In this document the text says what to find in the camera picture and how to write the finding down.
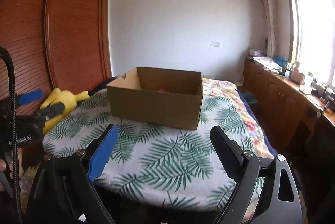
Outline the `left hand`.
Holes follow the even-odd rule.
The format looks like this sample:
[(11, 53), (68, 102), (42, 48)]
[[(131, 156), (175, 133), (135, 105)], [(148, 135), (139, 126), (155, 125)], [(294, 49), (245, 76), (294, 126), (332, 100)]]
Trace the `left hand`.
[[(11, 152), (3, 152), (1, 150), (1, 192), (7, 190), (7, 184), (9, 180), (6, 177), (5, 173), (8, 172), (10, 179), (13, 179), (13, 159)], [(19, 177), (22, 176), (23, 167), (22, 167), (22, 148), (18, 148), (18, 159), (19, 159)]]

